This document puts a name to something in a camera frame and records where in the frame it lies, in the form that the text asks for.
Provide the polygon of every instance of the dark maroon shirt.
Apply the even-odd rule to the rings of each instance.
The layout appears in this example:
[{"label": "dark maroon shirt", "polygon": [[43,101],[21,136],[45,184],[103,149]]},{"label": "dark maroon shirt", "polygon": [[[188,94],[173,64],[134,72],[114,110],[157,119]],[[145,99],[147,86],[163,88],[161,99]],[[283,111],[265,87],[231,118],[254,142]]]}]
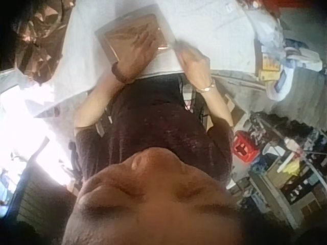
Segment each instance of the dark maroon shirt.
[{"label": "dark maroon shirt", "polygon": [[216,119],[206,132],[199,119],[185,109],[179,91],[171,85],[174,82],[162,81],[167,78],[160,76],[156,82],[147,79],[127,85],[112,103],[113,122],[103,137],[95,128],[77,134],[79,162],[85,179],[137,152],[161,147],[218,181],[229,180],[230,126],[225,120]]}]

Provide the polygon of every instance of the nose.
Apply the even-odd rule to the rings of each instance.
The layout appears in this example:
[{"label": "nose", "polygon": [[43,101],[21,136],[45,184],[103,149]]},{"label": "nose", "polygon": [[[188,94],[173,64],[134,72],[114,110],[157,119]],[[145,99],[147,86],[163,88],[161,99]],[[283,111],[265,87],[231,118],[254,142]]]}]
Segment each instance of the nose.
[{"label": "nose", "polygon": [[133,159],[131,167],[144,177],[184,172],[184,163],[173,152],[163,148],[149,148],[140,152]]}]

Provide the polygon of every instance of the bracelet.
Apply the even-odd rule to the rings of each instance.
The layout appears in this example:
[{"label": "bracelet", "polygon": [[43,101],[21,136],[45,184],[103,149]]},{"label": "bracelet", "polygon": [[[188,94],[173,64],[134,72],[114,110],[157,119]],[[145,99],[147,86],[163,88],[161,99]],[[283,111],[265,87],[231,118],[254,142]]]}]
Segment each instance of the bracelet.
[{"label": "bracelet", "polygon": [[121,74],[121,72],[117,68],[117,65],[118,65],[118,62],[116,62],[112,65],[112,67],[111,67],[112,74],[115,75],[115,77],[117,78],[118,81],[120,81],[121,83],[127,84],[128,83],[127,78]]},{"label": "bracelet", "polygon": [[198,93],[205,93],[205,92],[208,92],[208,91],[210,91],[212,88],[215,88],[216,87],[216,83],[215,83],[215,80],[214,79],[211,79],[211,84],[208,86],[208,87],[206,87],[206,88],[202,88],[202,89],[196,89],[196,91],[198,92]]}]

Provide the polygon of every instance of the eyebrow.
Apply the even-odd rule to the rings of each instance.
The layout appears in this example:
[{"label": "eyebrow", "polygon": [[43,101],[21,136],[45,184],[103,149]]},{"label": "eyebrow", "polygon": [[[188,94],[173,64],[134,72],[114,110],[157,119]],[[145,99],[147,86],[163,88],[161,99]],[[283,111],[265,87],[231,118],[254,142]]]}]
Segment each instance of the eyebrow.
[{"label": "eyebrow", "polygon": [[194,209],[201,214],[219,215],[228,218],[238,218],[238,211],[231,206],[225,206],[220,204],[198,205]]}]

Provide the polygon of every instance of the plastic bag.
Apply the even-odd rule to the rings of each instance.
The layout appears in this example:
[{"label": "plastic bag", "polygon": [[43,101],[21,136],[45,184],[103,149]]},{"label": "plastic bag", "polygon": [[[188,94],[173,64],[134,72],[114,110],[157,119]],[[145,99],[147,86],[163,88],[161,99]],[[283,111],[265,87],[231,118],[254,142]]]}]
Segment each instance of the plastic bag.
[{"label": "plastic bag", "polygon": [[278,61],[286,56],[283,29],[260,0],[238,0],[256,33],[256,38]]}]

